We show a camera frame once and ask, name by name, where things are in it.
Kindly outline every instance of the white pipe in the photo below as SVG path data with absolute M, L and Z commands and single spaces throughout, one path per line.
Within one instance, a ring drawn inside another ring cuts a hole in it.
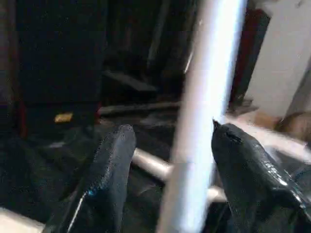
M 222 122 L 240 38 L 244 0 L 206 0 L 172 150 L 157 233 L 198 233 L 209 206 L 212 119 Z

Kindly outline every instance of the black speaker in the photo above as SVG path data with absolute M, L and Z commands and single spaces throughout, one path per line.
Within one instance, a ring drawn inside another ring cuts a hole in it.
M 94 123 L 106 11 L 106 0 L 16 0 L 23 130 Z

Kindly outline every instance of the metal rod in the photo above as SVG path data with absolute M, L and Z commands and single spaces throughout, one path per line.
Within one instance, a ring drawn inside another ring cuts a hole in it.
M 185 85 L 157 233 L 198 233 L 209 206 L 214 162 L 212 119 L 222 122 L 231 87 L 244 0 L 206 0 L 200 38 Z
M 139 148 L 135 149 L 132 163 L 163 182 L 170 177 L 173 169 L 173 165 Z M 206 193 L 210 202 L 226 202 L 224 191 L 217 186 L 210 187 Z
M 165 109 L 165 108 L 177 108 L 180 102 L 160 102 L 160 103 L 147 103 L 147 104 L 133 104 L 133 105 L 115 105 L 102 107 L 98 110 L 100 115 L 108 115 L 114 113 L 123 113 L 128 111 L 137 110 L 153 110 L 153 109 Z

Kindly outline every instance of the yellow label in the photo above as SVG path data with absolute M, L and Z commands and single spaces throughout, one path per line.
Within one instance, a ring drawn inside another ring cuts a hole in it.
M 73 115 L 73 113 L 57 114 L 54 121 L 55 121 L 55 123 L 70 122 L 72 119 L 72 115 Z

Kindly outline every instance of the horizontal metal bar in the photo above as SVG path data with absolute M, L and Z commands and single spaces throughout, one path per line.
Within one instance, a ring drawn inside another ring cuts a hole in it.
M 169 178 L 173 168 L 168 162 L 139 148 L 136 148 L 134 152 L 132 163 L 163 182 Z M 207 198 L 210 202 L 226 201 L 224 191 L 217 186 L 212 186 L 207 190 Z
M 160 103 L 147 103 L 147 104 L 133 104 L 133 105 L 115 105 L 102 107 L 98 110 L 99 115 L 107 115 L 114 113 L 123 113 L 137 110 L 153 110 L 179 107 L 180 102 L 160 102 Z

